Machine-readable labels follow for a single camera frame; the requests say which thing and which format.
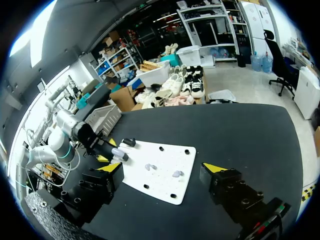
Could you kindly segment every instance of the floor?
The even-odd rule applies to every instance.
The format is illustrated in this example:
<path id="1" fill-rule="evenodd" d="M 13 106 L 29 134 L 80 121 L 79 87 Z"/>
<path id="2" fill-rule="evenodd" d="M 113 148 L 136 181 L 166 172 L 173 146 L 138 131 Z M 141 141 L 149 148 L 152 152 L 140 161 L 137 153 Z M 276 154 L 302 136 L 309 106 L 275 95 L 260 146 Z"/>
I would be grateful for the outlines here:
<path id="1" fill-rule="evenodd" d="M 317 181 L 320 173 L 320 160 L 317 158 L 314 143 L 314 130 L 309 120 L 305 120 L 292 100 L 291 93 L 284 89 L 282 96 L 278 96 L 281 89 L 277 83 L 269 85 L 269 80 L 277 79 L 273 73 L 253 71 L 250 65 L 244 68 L 237 63 L 218 62 L 216 68 L 205 69 L 207 92 L 230 90 L 239 103 L 270 104 L 286 108 L 288 111 L 300 143 L 303 166 L 303 189 L 309 188 Z M 308 201 L 303 202 L 302 212 Z"/>

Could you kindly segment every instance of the white board with holes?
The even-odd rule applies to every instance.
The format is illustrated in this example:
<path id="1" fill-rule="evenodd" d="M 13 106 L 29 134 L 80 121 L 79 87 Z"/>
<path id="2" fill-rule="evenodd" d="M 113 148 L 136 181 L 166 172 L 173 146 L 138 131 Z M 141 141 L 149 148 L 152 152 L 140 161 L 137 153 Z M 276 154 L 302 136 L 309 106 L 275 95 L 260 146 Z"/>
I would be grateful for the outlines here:
<path id="1" fill-rule="evenodd" d="M 196 157 L 194 147 L 136 141 L 134 147 L 122 142 L 118 148 L 129 156 L 122 162 L 123 183 L 156 199 L 182 203 Z"/>

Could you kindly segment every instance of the black office chair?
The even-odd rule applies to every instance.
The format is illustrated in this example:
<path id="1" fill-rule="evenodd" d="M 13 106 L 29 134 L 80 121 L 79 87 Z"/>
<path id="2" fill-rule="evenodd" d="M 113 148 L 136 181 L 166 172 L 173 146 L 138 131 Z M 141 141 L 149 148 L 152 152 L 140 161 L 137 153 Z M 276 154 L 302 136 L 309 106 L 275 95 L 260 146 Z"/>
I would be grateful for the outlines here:
<path id="1" fill-rule="evenodd" d="M 275 41 L 272 41 L 274 38 L 275 36 L 272 31 L 264 30 L 264 39 L 273 55 L 272 71 L 278 77 L 276 80 L 270 80 L 269 84 L 271 85 L 272 82 L 282 84 L 281 91 L 278 93 L 279 97 L 281 97 L 282 91 L 284 90 L 284 87 L 286 87 L 292 93 L 292 99 L 294 99 L 295 94 L 293 92 L 293 88 L 297 87 L 298 77 L 291 73 L 287 68 L 278 44 Z"/>

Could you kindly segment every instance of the white shelf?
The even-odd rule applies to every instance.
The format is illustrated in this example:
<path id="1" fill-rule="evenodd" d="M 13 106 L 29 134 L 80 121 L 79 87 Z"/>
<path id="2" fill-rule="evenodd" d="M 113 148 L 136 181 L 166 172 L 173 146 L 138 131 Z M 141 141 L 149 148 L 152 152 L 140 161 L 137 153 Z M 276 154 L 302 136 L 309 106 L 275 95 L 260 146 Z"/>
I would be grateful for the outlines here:
<path id="1" fill-rule="evenodd" d="M 109 67 L 107 70 L 104 70 L 101 74 L 98 74 L 98 76 L 101 76 L 102 74 L 105 74 L 105 73 L 108 72 L 109 70 L 111 70 L 111 67 Z"/>
<path id="2" fill-rule="evenodd" d="M 117 71 L 117 73 L 118 73 L 118 72 L 121 72 L 122 70 L 125 70 L 125 69 L 127 69 L 127 68 L 130 68 L 130 67 L 132 67 L 133 65 L 134 65 L 134 64 L 132 63 L 132 64 L 130 64 L 129 66 L 126 66 L 126 67 L 120 69 L 119 71 Z"/>
<path id="3" fill-rule="evenodd" d="M 106 60 L 103 60 L 94 70 L 97 70 L 101 65 L 103 65 L 106 62 Z"/>
<path id="4" fill-rule="evenodd" d="M 217 5 L 206 5 L 206 6 L 197 6 L 197 7 L 189 7 L 187 9 L 183 9 L 183 10 L 179 10 L 180 13 L 185 13 L 185 12 L 189 12 L 189 11 L 193 11 L 193 10 L 199 10 L 199 9 L 210 9 L 210 8 L 221 8 L 222 5 L 221 4 L 217 4 Z"/>
<path id="5" fill-rule="evenodd" d="M 201 49 L 206 49 L 206 48 L 215 48 L 215 47 L 229 47 L 229 46 L 234 46 L 234 43 L 221 43 L 221 44 L 216 44 L 216 45 L 207 45 L 207 46 L 201 46 Z"/>
<path id="6" fill-rule="evenodd" d="M 216 15 L 208 15 L 208 16 L 197 16 L 197 17 L 193 17 L 193 18 L 189 18 L 186 19 L 185 22 L 193 22 L 193 21 L 197 21 L 197 20 L 202 20 L 202 19 L 213 19 L 213 18 L 223 18 L 223 17 L 227 17 L 227 15 L 225 14 L 216 14 Z"/>
<path id="7" fill-rule="evenodd" d="M 235 57 L 226 57 L 226 58 L 215 58 L 214 61 L 220 62 L 220 61 L 236 61 L 237 59 Z"/>
<path id="8" fill-rule="evenodd" d="M 247 25 L 246 23 L 242 23 L 242 22 L 233 22 L 233 25 Z"/>
<path id="9" fill-rule="evenodd" d="M 117 55 L 118 53 L 120 53 L 122 50 L 126 49 L 125 47 L 121 48 L 119 51 L 117 51 L 115 54 L 113 54 L 112 56 L 110 56 L 108 58 L 108 60 L 112 59 L 115 55 Z"/>
<path id="10" fill-rule="evenodd" d="M 117 61 L 115 64 L 112 64 L 112 67 L 115 66 L 115 65 L 117 65 L 117 64 L 119 64 L 119 63 L 121 63 L 123 60 L 126 60 L 127 58 L 130 58 L 130 55 L 122 58 L 120 61 Z"/>

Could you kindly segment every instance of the wall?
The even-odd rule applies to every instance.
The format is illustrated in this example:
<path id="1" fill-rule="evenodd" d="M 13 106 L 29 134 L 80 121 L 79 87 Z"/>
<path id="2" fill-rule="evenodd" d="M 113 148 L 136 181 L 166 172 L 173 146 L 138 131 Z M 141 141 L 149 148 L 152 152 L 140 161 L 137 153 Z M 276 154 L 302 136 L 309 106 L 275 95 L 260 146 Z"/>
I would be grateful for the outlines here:
<path id="1" fill-rule="evenodd" d="M 57 78 L 53 78 L 47 84 L 48 90 L 42 91 L 41 93 L 39 93 L 38 91 L 37 96 L 25 110 L 24 115 L 21 118 L 19 126 L 17 127 L 17 131 L 14 135 L 11 149 L 8 151 L 10 153 L 8 163 L 8 176 L 11 182 L 14 182 L 16 179 L 17 160 L 21 157 L 19 155 L 18 149 L 22 146 L 23 142 L 28 143 L 26 131 L 22 127 L 24 127 L 26 130 L 30 129 L 36 131 L 41 121 L 47 116 L 47 107 L 45 106 L 45 102 L 48 96 L 50 95 L 50 93 L 53 93 L 63 83 L 66 82 L 68 75 L 70 75 L 70 77 L 78 86 L 81 86 L 85 82 L 89 83 L 93 79 L 92 76 L 88 75 L 86 71 L 84 71 L 83 64 L 78 60 L 73 65 L 71 65 L 66 72 L 64 72 Z M 67 109 L 69 106 L 69 101 L 63 99 L 60 104 L 63 108 Z"/>
<path id="2" fill-rule="evenodd" d="M 273 0 L 260 0 L 268 9 L 275 31 L 275 39 L 279 47 L 288 43 L 290 38 L 298 37 L 295 24 L 290 20 L 286 11 Z"/>

